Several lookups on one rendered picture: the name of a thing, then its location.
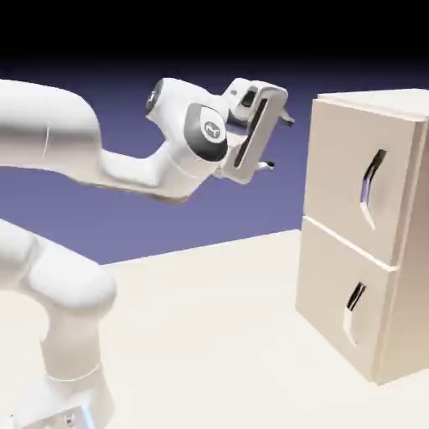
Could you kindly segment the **beige cabinet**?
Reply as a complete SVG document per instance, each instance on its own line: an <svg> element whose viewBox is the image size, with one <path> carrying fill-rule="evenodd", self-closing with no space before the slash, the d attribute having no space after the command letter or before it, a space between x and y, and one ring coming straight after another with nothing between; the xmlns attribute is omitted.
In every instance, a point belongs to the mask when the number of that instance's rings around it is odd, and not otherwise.
<svg viewBox="0 0 429 429"><path fill-rule="evenodd" d="M384 334L382 385L429 369L429 90L325 93L315 100L426 118L402 233L397 278Z"/></svg>

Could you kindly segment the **beige cabinet door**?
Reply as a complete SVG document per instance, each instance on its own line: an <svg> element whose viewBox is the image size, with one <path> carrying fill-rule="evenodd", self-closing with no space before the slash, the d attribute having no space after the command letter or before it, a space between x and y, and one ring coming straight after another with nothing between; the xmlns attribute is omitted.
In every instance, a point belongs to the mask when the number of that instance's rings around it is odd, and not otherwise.
<svg viewBox="0 0 429 429"><path fill-rule="evenodd" d="M304 214L345 240L395 266L426 118L313 102ZM364 172L379 149L387 154L370 191L372 230L359 207Z"/></svg>
<svg viewBox="0 0 429 429"><path fill-rule="evenodd" d="M384 334L398 268L387 266L305 217L297 279L296 309L367 380L381 378ZM342 325L344 307L356 284L366 289L356 308L354 347Z"/></svg>

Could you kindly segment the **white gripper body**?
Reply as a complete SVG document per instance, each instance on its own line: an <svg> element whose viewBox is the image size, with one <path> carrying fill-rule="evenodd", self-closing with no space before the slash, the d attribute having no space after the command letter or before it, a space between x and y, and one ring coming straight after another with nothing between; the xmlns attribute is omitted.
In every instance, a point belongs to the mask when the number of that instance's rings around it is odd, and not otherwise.
<svg viewBox="0 0 429 429"><path fill-rule="evenodd" d="M221 176L246 184L274 131L283 109L286 110L286 89L260 80L235 80L228 88L231 125L242 126L241 134L227 131L228 152L221 162Z"/></svg>

